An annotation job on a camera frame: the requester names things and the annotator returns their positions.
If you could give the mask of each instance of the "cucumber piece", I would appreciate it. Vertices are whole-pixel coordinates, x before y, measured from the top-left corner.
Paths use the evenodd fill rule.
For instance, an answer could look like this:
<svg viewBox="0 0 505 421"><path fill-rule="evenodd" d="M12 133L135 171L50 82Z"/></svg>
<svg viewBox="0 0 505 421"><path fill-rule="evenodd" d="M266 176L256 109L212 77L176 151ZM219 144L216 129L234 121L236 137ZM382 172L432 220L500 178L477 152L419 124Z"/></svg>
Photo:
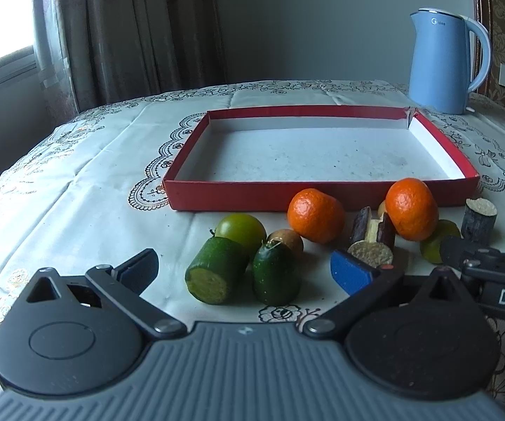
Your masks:
<svg viewBox="0 0 505 421"><path fill-rule="evenodd" d="M294 252L282 242L262 245L252 262L252 290L266 305L287 305L299 294L301 276Z"/></svg>
<svg viewBox="0 0 505 421"><path fill-rule="evenodd" d="M245 249L225 237L210 237L184 274L190 294L204 303L227 301L249 264Z"/></svg>

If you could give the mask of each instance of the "tablecloth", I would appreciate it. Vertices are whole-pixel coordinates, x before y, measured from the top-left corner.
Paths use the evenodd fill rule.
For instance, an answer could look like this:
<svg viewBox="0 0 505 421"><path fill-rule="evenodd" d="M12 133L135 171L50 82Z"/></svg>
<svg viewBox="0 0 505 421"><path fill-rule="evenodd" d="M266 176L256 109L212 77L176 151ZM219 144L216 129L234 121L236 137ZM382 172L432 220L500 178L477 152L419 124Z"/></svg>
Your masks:
<svg viewBox="0 0 505 421"><path fill-rule="evenodd" d="M170 209L161 176L206 111L263 105L357 104L413 106L406 88L382 81L262 81L169 92L103 106L55 129L0 178L0 323L40 267L83 274L117 265L144 248L159 255L159 275L143 298L184 321L294 321L301 326L346 295L332 280L329 248L306 243L304 286L293 305L264 306L246 283L231 305L209 306L186 289L183 274L221 213ZM472 95L472 111L446 115L423 109L480 172L481 195L499 210L492 245L505 251L505 110ZM268 232L285 214L255 214ZM461 208L441 209L462 219ZM411 273L432 265L416 243L397 239ZM505 406L505 322L489 319L501 356L489 386Z"/></svg>

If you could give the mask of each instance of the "cucumber cut end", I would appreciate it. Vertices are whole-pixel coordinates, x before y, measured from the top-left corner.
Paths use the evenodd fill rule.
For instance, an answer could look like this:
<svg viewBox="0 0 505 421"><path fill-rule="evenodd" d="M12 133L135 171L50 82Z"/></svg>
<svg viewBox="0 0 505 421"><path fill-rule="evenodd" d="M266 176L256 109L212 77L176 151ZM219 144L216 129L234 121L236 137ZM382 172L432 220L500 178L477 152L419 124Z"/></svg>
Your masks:
<svg viewBox="0 0 505 421"><path fill-rule="evenodd" d="M225 280L206 268L190 269L186 274L186 286L190 294L204 303L223 303L229 295Z"/></svg>

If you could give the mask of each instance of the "window frame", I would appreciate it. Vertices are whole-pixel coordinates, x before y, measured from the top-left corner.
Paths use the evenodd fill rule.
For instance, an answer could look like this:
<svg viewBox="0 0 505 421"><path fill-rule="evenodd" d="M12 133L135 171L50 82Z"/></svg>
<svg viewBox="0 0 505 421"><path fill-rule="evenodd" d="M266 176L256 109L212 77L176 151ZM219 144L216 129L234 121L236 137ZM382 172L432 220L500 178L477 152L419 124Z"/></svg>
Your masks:
<svg viewBox="0 0 505 421"><path fill-rule="evenodd" d="M36 60L32 46L5 55L0 58L0 85L33 69L36 69Z"/></svg>

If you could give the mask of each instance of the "orange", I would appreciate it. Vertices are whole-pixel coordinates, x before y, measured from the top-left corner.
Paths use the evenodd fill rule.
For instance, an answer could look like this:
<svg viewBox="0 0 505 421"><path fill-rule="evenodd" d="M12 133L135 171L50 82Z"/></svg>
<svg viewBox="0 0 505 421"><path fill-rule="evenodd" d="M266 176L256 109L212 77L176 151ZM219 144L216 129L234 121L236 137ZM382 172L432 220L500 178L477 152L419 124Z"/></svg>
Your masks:
<svg viewBox="0 0 505 421"><path fill-rule="evenodd" d="M385 208L397 233L409 241L423 241L438 224L439 210L423 181L406 178L395 182L385 197Z"/></svg>
<svg viewBox="0 0 505 421"><path fill-rule="evenodd" d="M300 236L311 242L328 243L342 232L345 213L337 199L318 189L307 188L291 200L287 217Z"/></svg>

